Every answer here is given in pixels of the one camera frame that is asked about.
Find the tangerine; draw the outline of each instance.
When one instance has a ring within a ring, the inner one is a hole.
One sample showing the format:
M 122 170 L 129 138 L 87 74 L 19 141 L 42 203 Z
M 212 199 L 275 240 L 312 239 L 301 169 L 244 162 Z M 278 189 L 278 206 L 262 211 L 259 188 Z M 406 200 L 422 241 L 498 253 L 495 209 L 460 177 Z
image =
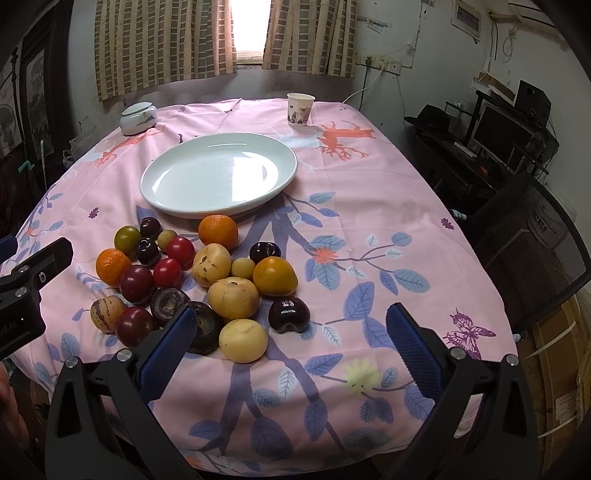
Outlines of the tangerine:
M 228 215 L 209 215 L 199 223 L 197 230 L 203 245 L 220 244 L 227 249 L 238 244 L 238 225 Z
M 131 260 L 116 248 L 103 250 L 96 259 L 96 274 L 109 287 L 119 288 L 121 275 L 131 266 Z

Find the window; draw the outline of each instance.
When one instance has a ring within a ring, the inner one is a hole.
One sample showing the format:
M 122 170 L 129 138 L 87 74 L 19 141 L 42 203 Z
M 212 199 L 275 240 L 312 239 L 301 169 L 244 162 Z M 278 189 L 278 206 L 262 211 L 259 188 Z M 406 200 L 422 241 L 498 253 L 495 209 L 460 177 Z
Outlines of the window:
M 270 13 L 271 0 L 232 0 L 238 63 L 262 63 Z

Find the small yellow fruit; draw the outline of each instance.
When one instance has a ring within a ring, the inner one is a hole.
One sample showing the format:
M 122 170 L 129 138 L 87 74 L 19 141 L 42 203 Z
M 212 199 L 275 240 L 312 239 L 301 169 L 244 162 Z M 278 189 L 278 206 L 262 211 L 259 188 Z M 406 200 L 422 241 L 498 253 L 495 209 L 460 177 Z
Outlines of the small yellow fruit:
M 226 278 L 232 268 L 230 252 L 220 244 L 202 248 L 193 260 L 193 278 L 202 287 L 209 288 L 218 280 Z
M 298 286 L 296 272 L 281 257 L 263 258 L 256 264 L 252 281 L 263 295 L 271 296 L 291 295 Z
M 90 319 L 101 332 L 115 333 L 115 323 L 127 308 L 125 303 L 116 295 L 93 302 L 90 307 Z
M 166 253 L 166 248 L 168 247 L 168 244 L 176 236 L 177 232 L 175 232 L 174 230 L 162 230 L 162 232 L 160 232 L 160 235 L 158 235 L 158 239 L 156 240 L 156 243 L 158 244 L 158 247 L 160 247 L 160 250 Z
M 246 278 L 252 280 L 252 272 L 255 269 L 255 263 L 250 258 L 237 258 L 232 263 L 233 277 Z
M 220 332 L 220 349 L 237 364 L 258 360 L 267 350 L 267 343 L 265 329 L 254 320 L 232 320 Z
M 239 277 L 218 280 L 207 292 L 209 306 L 228 320 L 245 319 L 254 315 L 259 307 L 259 300 L 254 283 Z

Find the black hat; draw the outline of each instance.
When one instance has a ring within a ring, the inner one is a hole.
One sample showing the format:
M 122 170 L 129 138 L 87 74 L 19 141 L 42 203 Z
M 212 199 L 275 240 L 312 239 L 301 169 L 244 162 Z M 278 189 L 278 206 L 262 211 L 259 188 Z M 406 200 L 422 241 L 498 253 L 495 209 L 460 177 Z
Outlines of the black hat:
M 449 131 L 449 117 L 440 108 L 433 105 L 425 105 L 417 117 L 405 116 L 404 119 L 419 130 L 437 135 L 438 137 L 454 139 Z

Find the yellow flower print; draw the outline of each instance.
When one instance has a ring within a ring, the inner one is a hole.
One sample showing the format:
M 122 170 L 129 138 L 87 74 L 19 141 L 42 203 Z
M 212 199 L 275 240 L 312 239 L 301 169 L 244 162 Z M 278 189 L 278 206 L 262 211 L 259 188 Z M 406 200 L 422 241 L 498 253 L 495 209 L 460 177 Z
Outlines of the yellow flower print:
M 360 396 L 364 391 L 377 387 L 382 379 L 378 367 L 371 365 L 367 357 L 361 362 L 353 360 L 351 364 L 345 365 L 345 371 L 345 387 L 349 389 L 349 395 Z

